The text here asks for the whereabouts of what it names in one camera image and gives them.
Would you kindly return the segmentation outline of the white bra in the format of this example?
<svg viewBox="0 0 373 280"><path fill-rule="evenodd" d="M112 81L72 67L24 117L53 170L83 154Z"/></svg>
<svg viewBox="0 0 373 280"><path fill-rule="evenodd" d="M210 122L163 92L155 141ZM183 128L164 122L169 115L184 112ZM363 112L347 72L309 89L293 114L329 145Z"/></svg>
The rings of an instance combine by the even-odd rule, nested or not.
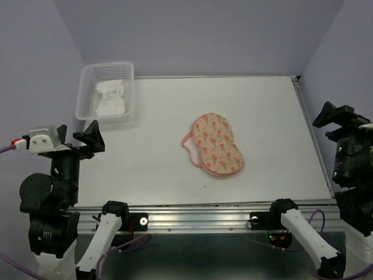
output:
<svg viewBox="0 0 373 280"><path fill-rule="evenodd" d="M100 95L100 102L96 115L101 117L124 114L126 112L125 88L126 82L123 79L99 82L96 91Z"/></svg>

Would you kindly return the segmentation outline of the floral mesh laundry bag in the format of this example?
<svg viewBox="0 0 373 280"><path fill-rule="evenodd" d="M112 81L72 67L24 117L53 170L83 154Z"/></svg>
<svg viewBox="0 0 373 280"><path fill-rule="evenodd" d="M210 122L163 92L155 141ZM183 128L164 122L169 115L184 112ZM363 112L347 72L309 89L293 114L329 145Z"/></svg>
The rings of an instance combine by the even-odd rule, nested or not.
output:
<svg viewBox="0 0 373 280"><path fill-rule="evenodd" d="M197 118L181 146L191 163L211 176L232 176L244 167L244 157L235 144L231 126L219 114L207 113Z"/></svg>

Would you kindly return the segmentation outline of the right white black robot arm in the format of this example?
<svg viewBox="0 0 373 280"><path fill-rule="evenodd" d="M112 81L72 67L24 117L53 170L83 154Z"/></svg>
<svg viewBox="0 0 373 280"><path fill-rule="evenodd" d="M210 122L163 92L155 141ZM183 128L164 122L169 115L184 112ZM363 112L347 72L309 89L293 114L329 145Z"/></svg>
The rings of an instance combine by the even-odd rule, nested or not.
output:
<svg viewBox="0 0 373 280"><path fill-rule="evenodd" d="M353 107L327 101L312 125L329 124L338 125L325 136L336 143L331 180L341 190L322 221L331 218L326 230L344 236L344 249L326 241L289 198L271 204L268 221L295 237L312 261L316 279L372 279L372 121Z"/></svg>

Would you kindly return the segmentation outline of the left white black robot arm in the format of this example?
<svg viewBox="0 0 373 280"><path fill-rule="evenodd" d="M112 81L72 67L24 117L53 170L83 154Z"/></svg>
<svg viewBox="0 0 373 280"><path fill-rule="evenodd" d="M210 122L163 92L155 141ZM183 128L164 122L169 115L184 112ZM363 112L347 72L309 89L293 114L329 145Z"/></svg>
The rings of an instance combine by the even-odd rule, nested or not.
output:
<svg viewBox="0 0 373 280"><path fill-rule="evenodd" d="M29 244L42 279L100 279L100 270L117 231L129 225L128 204L108 201L98 227L79 262L75 261L79 212L69 209L78 202L80 163L105 151L98 121L92 121L65 142L67 127L41 127L15 140L16 149L51 159L49 174L34 173L20 185L20 211L29 214Z"/></svg>

